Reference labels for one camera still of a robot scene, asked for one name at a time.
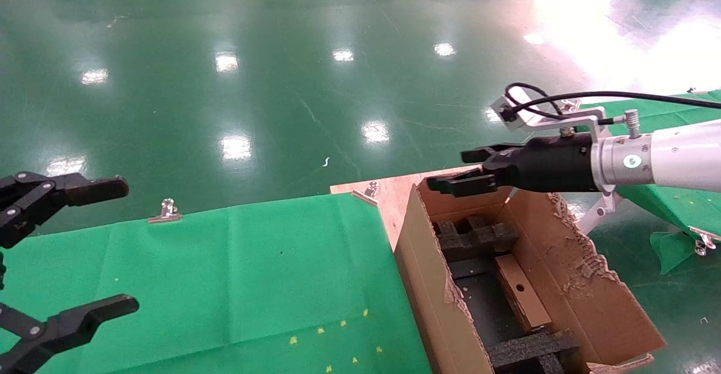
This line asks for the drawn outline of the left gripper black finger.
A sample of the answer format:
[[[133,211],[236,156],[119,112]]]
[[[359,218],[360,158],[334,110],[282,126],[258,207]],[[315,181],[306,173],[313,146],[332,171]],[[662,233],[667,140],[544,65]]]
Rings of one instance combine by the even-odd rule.
[[[63,207],[79,207],[128,195],[121,176],[90,180],[80,173],[48,177],[20,172],[1,179],[1,246],[10,249]]]
[[[90,343],[106,321],[135,313],[139,307],[136,298],[118,294],[39,321],[3,303],[2,330],[13,333],[19,340],[2,353],[2,372],[35,373],[57,354]]]

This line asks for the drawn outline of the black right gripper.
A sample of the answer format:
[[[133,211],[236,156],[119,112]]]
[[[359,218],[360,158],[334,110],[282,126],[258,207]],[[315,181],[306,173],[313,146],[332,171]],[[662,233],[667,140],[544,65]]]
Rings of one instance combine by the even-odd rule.
[[[525,144],[479,146],[461,152],[465,164],[495,155],[495,176],[467,171],[426,179],[430,191],[456,198],[477,196],[511,186],[538,193],[598,192],[591,169],[590,136],[537,137]]]

